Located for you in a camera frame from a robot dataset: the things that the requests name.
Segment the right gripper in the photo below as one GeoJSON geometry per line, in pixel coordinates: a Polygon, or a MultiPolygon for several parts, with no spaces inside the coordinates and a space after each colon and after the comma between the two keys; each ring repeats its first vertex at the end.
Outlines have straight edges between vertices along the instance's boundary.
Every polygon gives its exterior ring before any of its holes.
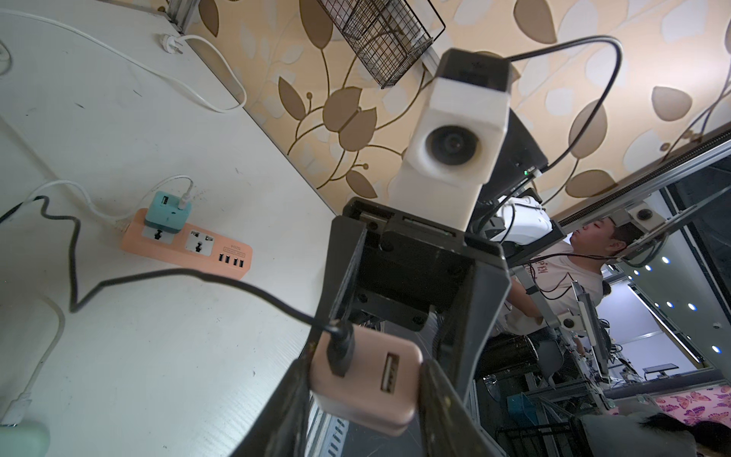
{"type": "Polygon", "coordinates": [[[563,237],[550,221],[523,235],[508,221],[506,247],[482,236],[353,198],[330,229],[317,317],[363,310],[413,331],[429,310],[445,316],[432,356],[459,398],[468,395],[479,356],[508,293],[508,272],[563,237]]]}

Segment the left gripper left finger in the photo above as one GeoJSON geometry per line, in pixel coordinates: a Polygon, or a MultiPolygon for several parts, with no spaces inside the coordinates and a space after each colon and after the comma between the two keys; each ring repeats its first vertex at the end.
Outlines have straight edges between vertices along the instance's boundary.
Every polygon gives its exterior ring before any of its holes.
{"type": "Polygon", "coordinates": [[[233,457],[305,456],[310,417],[310,364],[323,331],[313,329],[233,457]]]}

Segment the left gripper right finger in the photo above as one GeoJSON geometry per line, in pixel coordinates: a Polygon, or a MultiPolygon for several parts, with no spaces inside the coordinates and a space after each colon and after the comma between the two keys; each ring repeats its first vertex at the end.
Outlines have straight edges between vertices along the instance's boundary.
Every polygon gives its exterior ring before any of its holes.
{"type": "Polygon", "coordinates": [[[420,368],[419,424],[424,456],[505,456],[506,452],[468,414],[441,366],[420,368]]]}

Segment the teal charger plug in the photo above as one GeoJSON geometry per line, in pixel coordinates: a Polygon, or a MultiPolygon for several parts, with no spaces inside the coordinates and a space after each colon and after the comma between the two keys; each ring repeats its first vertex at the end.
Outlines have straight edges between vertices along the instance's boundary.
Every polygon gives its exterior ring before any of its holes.
{"type": "Polygon", "coordinates": [[[158,190],[148,207],[144,223],[162,232],[178,233],[188,222],[192,203],[182,197],[158,190]]]}

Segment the mint earbud case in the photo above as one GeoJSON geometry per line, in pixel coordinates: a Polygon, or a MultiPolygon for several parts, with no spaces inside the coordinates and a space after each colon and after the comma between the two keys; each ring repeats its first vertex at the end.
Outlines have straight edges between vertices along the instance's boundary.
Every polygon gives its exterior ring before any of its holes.
{"type": "Polygon", "coordinates": [[[45,457],[51,445],[49,429],[38,422],[1,427],[1,457],[45,457]]]}

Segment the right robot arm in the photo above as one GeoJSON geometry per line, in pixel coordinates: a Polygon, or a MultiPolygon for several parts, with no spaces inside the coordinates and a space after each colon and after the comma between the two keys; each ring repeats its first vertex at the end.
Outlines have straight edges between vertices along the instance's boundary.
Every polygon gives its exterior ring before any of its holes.
{"type": "Polygon", "coordinates": [[[317,313],[348,319],[365,312],[420,331],[428,310],[445,321],[433,358],[466,397],[497,313],[508,295],[508,272],[555,244],[560,227],[538,195],[525,187],[546,156],[515,114],[481,205],[465,228],[437,217],[436,199],[402,211],[361,198],[350,200],[331,225],[317,313]]]}

